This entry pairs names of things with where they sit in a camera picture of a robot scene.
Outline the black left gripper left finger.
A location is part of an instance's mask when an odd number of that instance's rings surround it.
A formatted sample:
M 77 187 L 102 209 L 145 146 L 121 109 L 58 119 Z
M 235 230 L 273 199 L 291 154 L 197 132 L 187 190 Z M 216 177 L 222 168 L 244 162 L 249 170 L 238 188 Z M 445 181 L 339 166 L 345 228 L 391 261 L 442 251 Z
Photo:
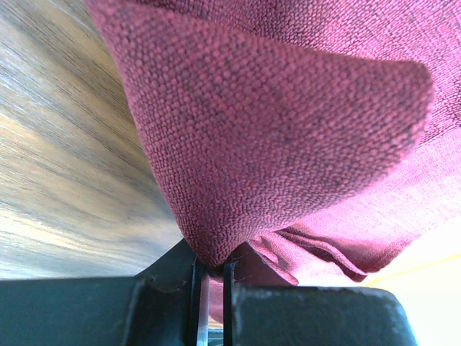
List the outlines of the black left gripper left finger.
M 196 345 L 203 264 L 180 241 L 132 277 L 3 280 L 2 345 Z

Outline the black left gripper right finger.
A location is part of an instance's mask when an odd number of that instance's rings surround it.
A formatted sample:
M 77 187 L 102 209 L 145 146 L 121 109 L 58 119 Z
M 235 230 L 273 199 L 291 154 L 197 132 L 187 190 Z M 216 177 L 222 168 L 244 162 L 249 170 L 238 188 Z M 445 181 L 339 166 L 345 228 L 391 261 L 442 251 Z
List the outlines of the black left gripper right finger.
M 361 287 L 299 287 L 247 244 L 224 266 L 225 345 L 416 345 L 399 300 Z

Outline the dark red cloth napkin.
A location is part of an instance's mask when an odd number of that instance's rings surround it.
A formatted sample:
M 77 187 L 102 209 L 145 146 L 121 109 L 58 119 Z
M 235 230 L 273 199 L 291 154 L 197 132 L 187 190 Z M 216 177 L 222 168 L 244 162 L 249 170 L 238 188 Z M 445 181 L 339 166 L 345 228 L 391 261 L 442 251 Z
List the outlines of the dark red cloth napkin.
M 460 230 L 458 1 L 88 1 L 153 175 L 215 273 L 348 285 Z

